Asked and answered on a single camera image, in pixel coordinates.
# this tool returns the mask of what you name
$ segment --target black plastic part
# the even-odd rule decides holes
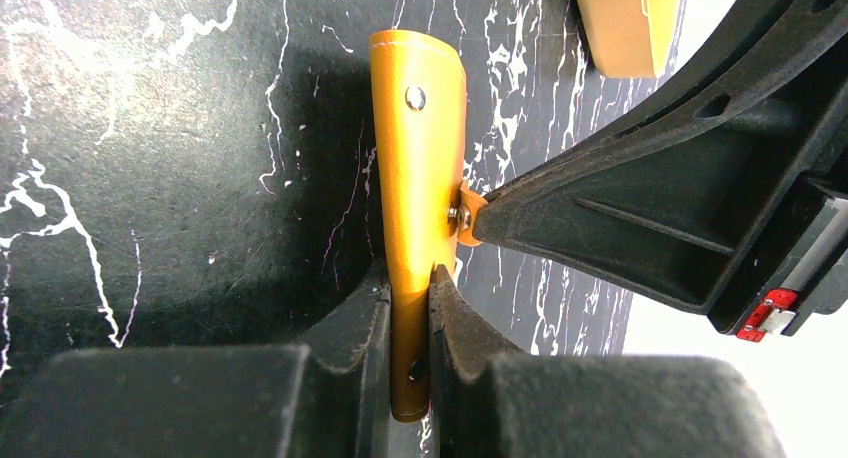
[[[848,142],[846,33],[848,0],[737,0],[655,94],[487,196],[475,237],[733,332],[712,310],[756,301],[729,285],[793,183]]]
[[[0,456],[386,456],[384,270],[304,344],[60,355],[0,428]]]
[[[430,287],[433,427],[451,457],[780,457],[753,392],[697,358],[534,357],[440,267]]]

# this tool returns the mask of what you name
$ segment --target metal stud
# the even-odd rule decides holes
[[[427,95],[424,94],[424,90],[422,90],[418,86],[410,86],[406,89],[406,104],[409,105],[415,111],[421,111],[424,109],[424,105],[427,103]]]

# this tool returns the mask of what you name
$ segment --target cardboard box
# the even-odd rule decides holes
[[[665,69],[680,0],[577,0],[595,67],[610,78]]]

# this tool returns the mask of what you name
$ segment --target orange leather sheath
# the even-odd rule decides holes
[[[392,415],[429,406],[427,290],[435,265],[455,267],[465,149],[465,70],[456,51],[412,31],[371,36],[371,84],[383,226],[392,286]]]

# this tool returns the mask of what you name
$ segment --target brown box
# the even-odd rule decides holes
[[[610,78],[665,69],[680,0],[577,0],[595,66]]]

